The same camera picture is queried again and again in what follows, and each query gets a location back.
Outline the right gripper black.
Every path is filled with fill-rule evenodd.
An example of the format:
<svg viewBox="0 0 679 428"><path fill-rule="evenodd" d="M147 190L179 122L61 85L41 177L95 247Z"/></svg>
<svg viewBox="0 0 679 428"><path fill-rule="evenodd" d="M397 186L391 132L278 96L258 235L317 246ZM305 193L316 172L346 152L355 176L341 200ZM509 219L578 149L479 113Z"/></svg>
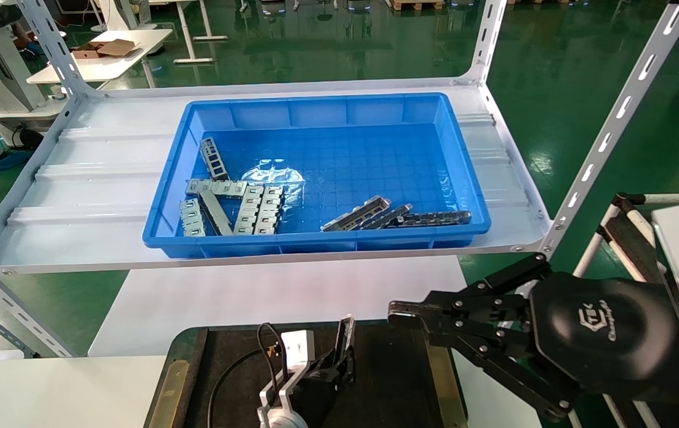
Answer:
<svg viewBox="0 0 679 428"><path fill-rule="evenodd" d="M496 342L458 331L428 332L428 342L456 350L554 421L569 417L581 388L679 402L674 359L679 318L666 290L624 278L551 271L546 255L531 254L459 291L431 291L420 303L391 301L387 320L413 329L436 328L439 322L480 328L527 323L530 305L536 347L547 361L527 354L519 357L526 362L516 362ZM532 282L538 283L529 299L518 293Z"/></svg>

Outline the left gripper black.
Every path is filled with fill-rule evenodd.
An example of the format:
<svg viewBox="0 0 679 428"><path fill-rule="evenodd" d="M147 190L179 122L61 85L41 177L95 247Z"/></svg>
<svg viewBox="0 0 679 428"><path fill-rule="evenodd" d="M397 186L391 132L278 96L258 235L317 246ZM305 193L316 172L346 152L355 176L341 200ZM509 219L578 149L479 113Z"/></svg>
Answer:
<svg viewBox="0 0 679 428"><path fill-rule="evenodd" d="M345 384L355 382L355 355L333 349L315 363L290 394L291 407L307 427L320 427Z"/></svg>

